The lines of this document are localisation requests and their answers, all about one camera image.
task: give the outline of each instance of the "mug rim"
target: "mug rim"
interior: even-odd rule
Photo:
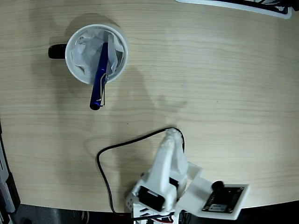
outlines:
[[[74,43],[74,41],[77,41],[77,39],[75,40],[75,37],[79,34],[82,33],[84,30],[87,30],[88,28],[103,28],[106,29],[112,33],[114,33],[121,41],[123,47],[124,47],[124,56],[123,56],[123,60],[121,62],[121,64],[119,65],[119,67],[117,68],[117,70],[110,74],[107,80],[107,83],[114,81],[118,76],[120,76],[123,71],[125,70],[125,67],[128,63],[128,41],[127,38],[124,34],[124,32],[121,30],[120,27],[111,24],[111,23],[98,23],[98,24],[90,24],[87,26],[84,26],[82,28],[80,28],[79,30],[77,30],[68,40],[67,44],[66,44],[66,48],[65,48],[65,62],[66,65],[70,71],[70,73],[79,81],[85,83],[85,84],[93,84],[94,78],[93,77],[88,77],[85,76],[86,79],[83,79],[81,77],[79,77],[80,75],[76,74],[76,71],[73,70],[73,67],[75,66],[72,63],[72,59],[71,59],[71,45]]]

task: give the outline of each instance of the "blue pen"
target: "blue pen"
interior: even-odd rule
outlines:
[[[95,74],[93,83],[93,92],[90,99],[90,109],[97,111],[104,105],[104,89],[107,82],[107,69],[108,64],[108,43],[104,43],[99,60],[97,72]]]

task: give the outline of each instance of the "white mug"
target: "white mug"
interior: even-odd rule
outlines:
[[[74,48],[76,41],[78,38],[88,29],[90,28],[101,28],[106,29],[112,33],[114,33],[119,40],[121,41],[124,48],[123,60],[116,71],[110,75],[108,75],[107,82],[112,82],[121,73],[124,71],[127,63],[128,63],[128,40],[124,34],[124,32],[116,25],[110,23],[102,23],[102,24],[91,24],[85,27],[82,27],[78,31],[76,31],[69,39],[67,44],[56,44],[49,47],[48,55],[51,59],[65,59],[66,65],[71,72],[71,74],[78,79],[79,81],[86,84],[93,84],[94,77],[89,77],[84,74],[84,71],[78,66],[74,65],[71,57],[71,50]]]

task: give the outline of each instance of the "white tissue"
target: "white tissue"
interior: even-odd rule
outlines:
[[[124,56],[124,48],[118,37],[107,30],[94,28],[84,32],[76,41],[75,47],[71,50],[72,60],[74,65],[83,69],[86,76],[95,76],[105,42],[108,42],[106,73],[109,78],[121,64]]]

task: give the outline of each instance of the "black mug handle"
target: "black mug handle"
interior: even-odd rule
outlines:
[[[49,47],[48,56],[51,59],[65,59],[66,43],[55,44]]]

